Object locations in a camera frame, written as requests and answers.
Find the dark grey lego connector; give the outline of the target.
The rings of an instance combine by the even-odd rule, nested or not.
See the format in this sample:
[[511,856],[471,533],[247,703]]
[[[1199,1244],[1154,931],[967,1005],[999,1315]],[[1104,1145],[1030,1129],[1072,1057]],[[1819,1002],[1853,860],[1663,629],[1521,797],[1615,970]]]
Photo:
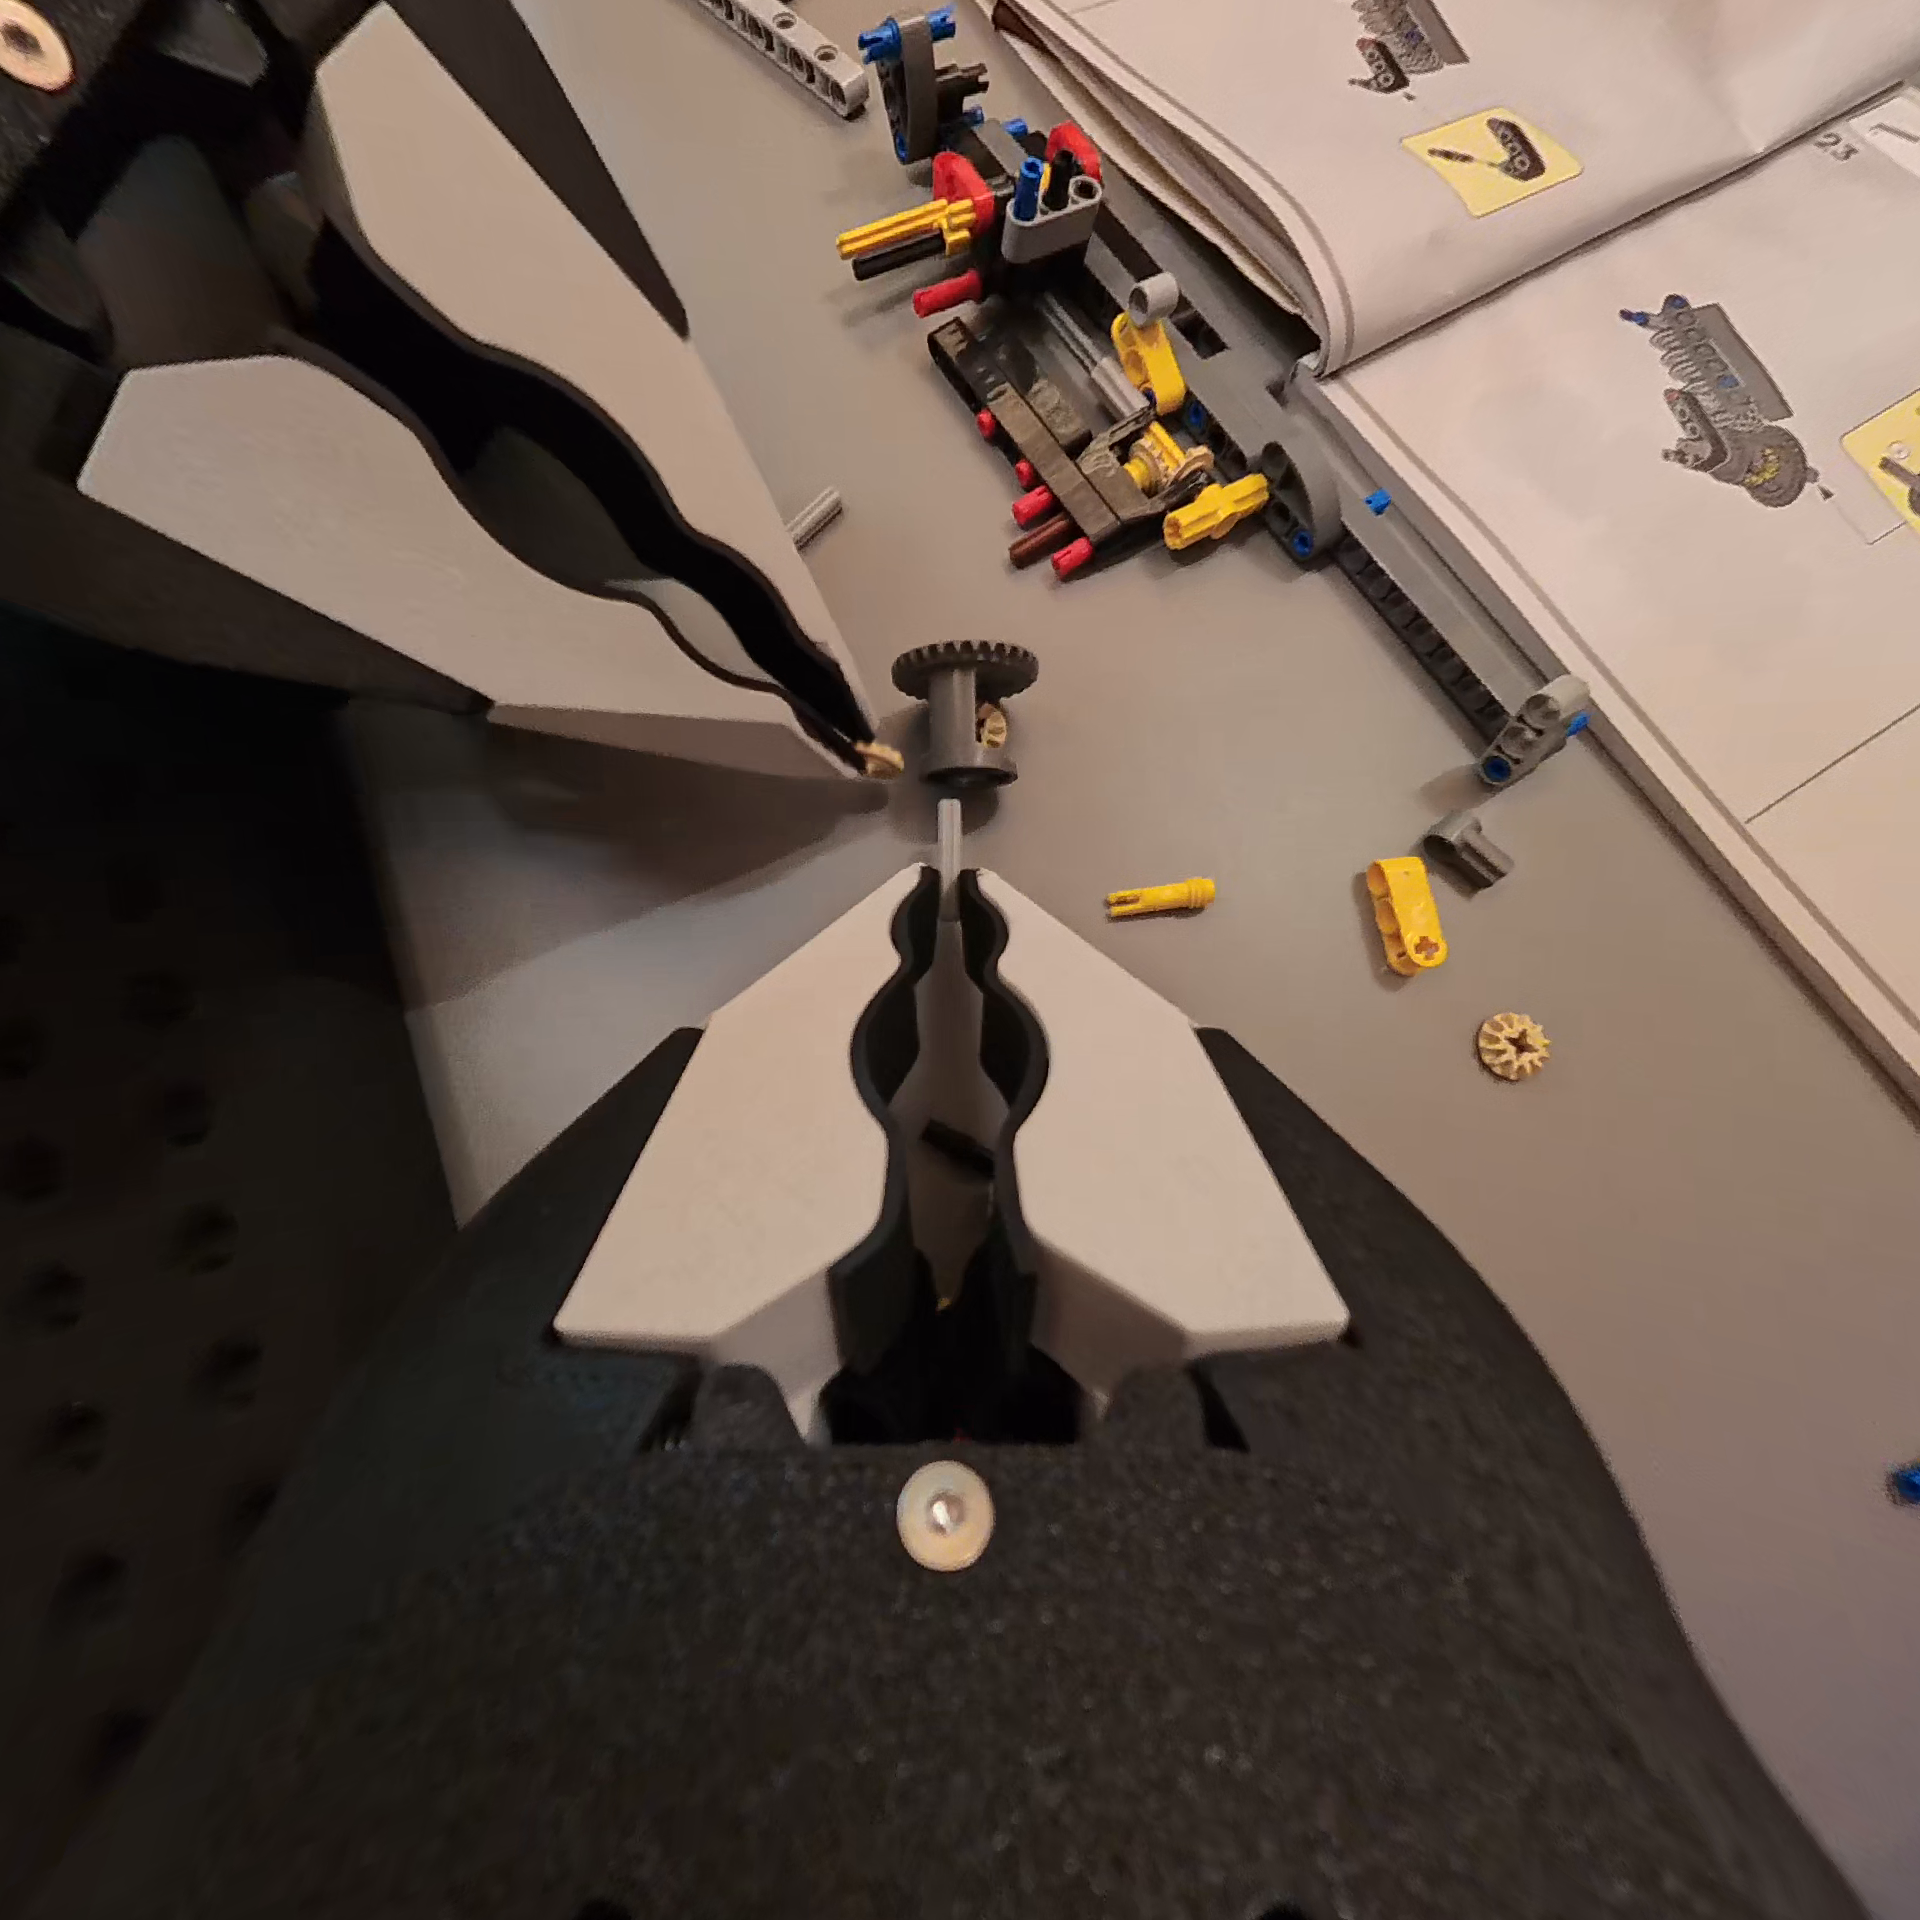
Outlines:
[[1433,824],[1422,837],[1422,850],[1472,893],[1497,887],[1515,872],[1514,856],[1489,837],[1475,809],[1454,809]]

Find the lego chassis assembly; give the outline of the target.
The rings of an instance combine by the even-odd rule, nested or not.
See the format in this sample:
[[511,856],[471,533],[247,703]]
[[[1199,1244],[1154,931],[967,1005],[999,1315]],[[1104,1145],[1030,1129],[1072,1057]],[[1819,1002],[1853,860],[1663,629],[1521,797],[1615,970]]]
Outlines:
[[1355,587],[1464,713],[1482,784],[1519,784],[1590,727],[1587,682],[1530,675],[1400,487],[1337,435],[1290,316],[1194,216],[1123,179],[1118,136],[985,115],[987,69],[944,58],[955,7],[845,42],[793,4],[699,12],[842,123],[886,116],[919,204],[835,252],[856,281],[922,280],[929,356],[1015,471],[1015,569],[1067,583],[1153,544],[1194,559],[1262,531]]

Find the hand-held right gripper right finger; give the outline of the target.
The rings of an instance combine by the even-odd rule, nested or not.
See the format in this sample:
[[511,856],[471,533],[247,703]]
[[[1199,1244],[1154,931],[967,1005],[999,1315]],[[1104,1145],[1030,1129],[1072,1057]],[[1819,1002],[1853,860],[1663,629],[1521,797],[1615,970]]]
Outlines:
[[992,872],[960,872],[978,1065],[1003,1104],[967,1297],[1001,1376],[1123,1381],[1351,1325],[1199,1027]]

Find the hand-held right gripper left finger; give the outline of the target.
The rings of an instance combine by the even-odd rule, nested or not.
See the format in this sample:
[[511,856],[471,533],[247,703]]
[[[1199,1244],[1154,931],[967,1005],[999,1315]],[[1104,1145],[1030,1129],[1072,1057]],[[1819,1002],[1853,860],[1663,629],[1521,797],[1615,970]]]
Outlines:
[[942,882],[911,867],[706,1023],[554,1330],[571,1349],[744,1365],[805,1437],[923,1287],[896,1097],[922,1057]]

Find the grey lego differential housing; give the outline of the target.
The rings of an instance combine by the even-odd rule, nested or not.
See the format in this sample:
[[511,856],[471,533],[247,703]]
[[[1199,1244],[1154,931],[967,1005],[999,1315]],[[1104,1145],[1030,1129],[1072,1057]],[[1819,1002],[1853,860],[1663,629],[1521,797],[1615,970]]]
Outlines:
[[955,796],[1013,784],[1018,765],[1009,741],[1001,752],[977,745],[977,706],[994,703],[1006,711],[1038,676],[1041,659],[1003,641],[939,641],[904,651],[891,665],[891,682],[926,706],[923,779]]

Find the yellow lego connector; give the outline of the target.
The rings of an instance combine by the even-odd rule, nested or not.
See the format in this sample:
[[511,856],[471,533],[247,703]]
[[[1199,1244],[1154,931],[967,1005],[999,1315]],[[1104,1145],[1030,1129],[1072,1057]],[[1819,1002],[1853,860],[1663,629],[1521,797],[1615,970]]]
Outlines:
[[1450,960],[1450,940],[1425,860],[1382,858],[1367,867],[1363,881],[1389,967],[1400,976],[1441,970]]

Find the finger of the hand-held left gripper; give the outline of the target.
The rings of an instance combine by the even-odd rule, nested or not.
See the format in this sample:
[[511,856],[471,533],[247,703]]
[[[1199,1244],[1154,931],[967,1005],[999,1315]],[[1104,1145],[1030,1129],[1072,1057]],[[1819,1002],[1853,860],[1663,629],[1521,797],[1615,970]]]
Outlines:
[[818,744],[873,720],[679,292],[514,4],[370,4],[310,96],[330,349],[421,424],[482,521],[577,592],[728,639],[710,669]]
[[126,375],[81,491],[459,682],[506,730],[730,770],[856,781],[856,748],[751,685],[691,587],[587,592],[511,553],[411,425],[333,370],[257,354]]

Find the lego instruction booklet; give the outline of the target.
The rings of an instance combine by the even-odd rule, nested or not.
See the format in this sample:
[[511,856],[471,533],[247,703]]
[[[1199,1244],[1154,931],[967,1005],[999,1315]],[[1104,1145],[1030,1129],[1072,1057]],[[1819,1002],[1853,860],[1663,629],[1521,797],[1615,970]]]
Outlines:
[[992,12],[1917,1096],[1918,7]]

